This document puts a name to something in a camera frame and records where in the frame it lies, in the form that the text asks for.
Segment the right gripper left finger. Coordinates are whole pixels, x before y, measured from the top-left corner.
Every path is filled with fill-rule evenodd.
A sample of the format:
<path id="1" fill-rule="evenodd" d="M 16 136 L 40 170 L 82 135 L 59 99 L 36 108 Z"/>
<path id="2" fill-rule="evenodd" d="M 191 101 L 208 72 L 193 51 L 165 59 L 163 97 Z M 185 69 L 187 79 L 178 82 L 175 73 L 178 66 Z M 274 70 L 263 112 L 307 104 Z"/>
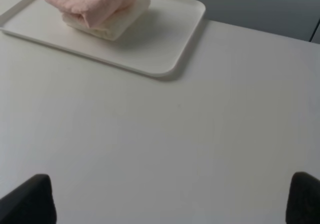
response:
<path id="1" fill-rule="evenodd" d="M 2 224 L 56 224 L 51 179 L 36 174 L 0 199 Z"/>

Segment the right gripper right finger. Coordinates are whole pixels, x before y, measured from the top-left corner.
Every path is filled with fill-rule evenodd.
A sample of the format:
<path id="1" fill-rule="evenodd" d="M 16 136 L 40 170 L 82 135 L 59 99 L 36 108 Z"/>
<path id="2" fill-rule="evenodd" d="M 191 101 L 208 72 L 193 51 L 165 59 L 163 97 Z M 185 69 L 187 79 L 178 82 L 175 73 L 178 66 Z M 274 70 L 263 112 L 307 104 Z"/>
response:
<path id="1" fill-rule="evenodd" d="M 286 205 L 287 224 L 320 223 L 320 181 L 306 172 L 296 172 Z"/>

